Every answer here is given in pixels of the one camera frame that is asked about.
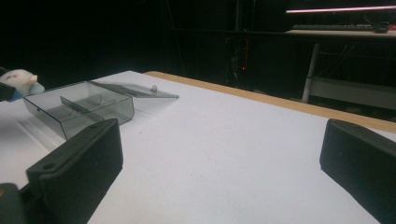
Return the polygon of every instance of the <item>white tabletop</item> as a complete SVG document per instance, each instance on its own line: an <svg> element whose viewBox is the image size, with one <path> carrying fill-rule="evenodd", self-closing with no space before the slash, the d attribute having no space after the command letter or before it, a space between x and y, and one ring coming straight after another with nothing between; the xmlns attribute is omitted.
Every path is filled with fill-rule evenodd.
<svg viewBox="0 0 396 224"><path fill-rule="evenodd" d="M102 80L179 99L134 99L123 169L90 223L376 223L320 170L327 119L134 72ZM0 182L21 188L63 140L22 101L0 111Z"/></svg>

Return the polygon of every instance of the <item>white table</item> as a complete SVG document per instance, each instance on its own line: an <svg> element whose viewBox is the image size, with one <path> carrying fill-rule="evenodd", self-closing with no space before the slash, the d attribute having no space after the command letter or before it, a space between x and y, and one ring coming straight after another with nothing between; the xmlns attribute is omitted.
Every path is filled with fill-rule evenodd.
<svg viewBox="0 0 396 224"><path fill-rule="evenodd" d="M134 72L102 80L180 97L134 99L123 169L90 223L376 223L320 170L327 118ZM0 182L21 188L63 140L22 101L0 111Z"/></svg>

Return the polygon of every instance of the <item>dark background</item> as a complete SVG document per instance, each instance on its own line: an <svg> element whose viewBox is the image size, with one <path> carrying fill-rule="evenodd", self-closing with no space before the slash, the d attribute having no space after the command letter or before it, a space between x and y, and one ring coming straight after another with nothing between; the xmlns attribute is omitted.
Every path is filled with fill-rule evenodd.
<svg viewBox="0 0 396 224"><path fill-rule="evenodd" d="M288 31L293 24L323 21L286 15L287 0L240 2L237 16L236 0L2 1L0 66L31 71L47 89L126 70L157 70L301 98L314 43L173 31L276 33ZM239 27L235 18L240 20ZM343 46L328 49L337 53ZM396 63L383 60L394 58L394 49L362 46L353 50L359 54L375 51L379 59L344 59L325 76L396 86L395 76L389 75L395 74ZM328 57L319 64L325 70L335 60Z"/></svg>

